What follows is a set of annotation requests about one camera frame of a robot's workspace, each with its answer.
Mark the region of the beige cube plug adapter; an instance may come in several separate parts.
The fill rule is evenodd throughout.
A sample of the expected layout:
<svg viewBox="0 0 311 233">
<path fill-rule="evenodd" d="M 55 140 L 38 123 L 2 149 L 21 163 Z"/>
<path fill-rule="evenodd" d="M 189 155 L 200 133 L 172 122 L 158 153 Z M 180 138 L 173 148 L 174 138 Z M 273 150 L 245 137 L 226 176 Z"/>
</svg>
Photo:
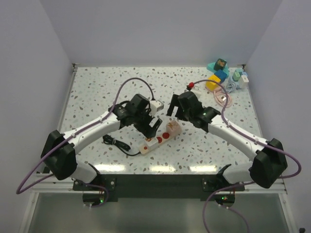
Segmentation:
<svg viewBox="0 0 311 233">
<path fill-rule="evenodd" d="M 182 132 L 182 129 L 177 121 L 172 120 L 166 124 L 166 132 L 170 135 L 178 135 Z"/>
</svg>

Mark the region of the beige power strip red sockets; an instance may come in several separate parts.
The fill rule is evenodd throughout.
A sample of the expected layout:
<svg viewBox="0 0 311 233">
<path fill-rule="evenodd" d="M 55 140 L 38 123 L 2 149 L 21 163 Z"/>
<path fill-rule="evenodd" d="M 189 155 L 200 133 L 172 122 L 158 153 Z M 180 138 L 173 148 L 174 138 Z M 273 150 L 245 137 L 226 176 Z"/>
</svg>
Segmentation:
<svg viewBox="0 0 311 233">
<path fill-rule="evenodd" d="M 162 133 L 160 133 L 159 135 L 155 136 L 154 138 L 158 139 L 158 144 L 152 148 L 148 148 L 146 147 L 145 144 L 145 139 L 143 141 L 143 143 L 141 144 L 141 146 L 139 147 L 139 152 L 143 155 L 150 153 L 151 151 L 159 148 L 160 146 L 164 145 L 165 143 L 167 143 L 168 141 L 176 138 L 178 135 L 170 135 L 169 133 L 166 132 L 166 130 Z"/>
</svg>

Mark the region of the white cube plug adapter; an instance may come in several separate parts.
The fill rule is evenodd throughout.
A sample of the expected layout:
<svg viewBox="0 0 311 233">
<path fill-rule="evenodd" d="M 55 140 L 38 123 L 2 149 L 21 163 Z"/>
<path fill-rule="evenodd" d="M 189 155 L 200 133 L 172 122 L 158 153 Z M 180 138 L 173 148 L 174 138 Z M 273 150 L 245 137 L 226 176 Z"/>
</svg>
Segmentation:
<svg viewBox="0 0 311 233">
<path fill-rule="evenodd" d="M 158 139 L 157 138 L 146 138 L 145 144 L 146 144 L 146 147 L 152 148 L 158 144 Z"/>
</svg>

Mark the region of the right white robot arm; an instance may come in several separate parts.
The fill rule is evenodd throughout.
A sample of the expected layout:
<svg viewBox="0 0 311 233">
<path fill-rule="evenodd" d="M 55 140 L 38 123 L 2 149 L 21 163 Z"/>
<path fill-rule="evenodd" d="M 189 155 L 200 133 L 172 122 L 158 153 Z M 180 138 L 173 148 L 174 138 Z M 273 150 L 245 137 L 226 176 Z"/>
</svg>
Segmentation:
<svg viewBox="0 0 311 233">
<path fill-rule="evenodd" d="M 167 115 L 171 116 L 177 108 L 175 117 L 188 121 L 194 127 L 202 129 L 227 141 L 246 155 L 250 162 L 237 166 L 226 165 L 217 174 L 216 184 L 227 191 L 233 184 L 254 182 L 263 188 L 270 188 L 287 168 L 283 146 L 277 139 L 267 141 L 236 126 L 213 107 L 203 107 L 196 95 L 187 91 L 174 94 Z"/>
</svg>

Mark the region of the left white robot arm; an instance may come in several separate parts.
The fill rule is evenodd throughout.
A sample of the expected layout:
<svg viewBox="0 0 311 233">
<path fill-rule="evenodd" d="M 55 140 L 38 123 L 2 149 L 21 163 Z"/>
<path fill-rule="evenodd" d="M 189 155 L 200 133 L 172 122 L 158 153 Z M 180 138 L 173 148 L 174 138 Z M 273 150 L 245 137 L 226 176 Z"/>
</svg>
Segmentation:
<svg viewBox="0 0 311 233">
<path fill-rule="evenodd" d="M 113 104 L 101 116 L 77 129 L 51 132 L 41 158 L 58 180 L 73 178 L 82 181 L 89 190 L 96 190 L 101 184 L 99 171 L 93 165 L 79 162 L 76 155 L 102 136 L 131 125 L 146 138 L 155 137 L 162 120 L 158 119 L 153 126 L 150 123 L 163 108 L 161 101 L 136 94 L 130 101 Z"/>
</svg>

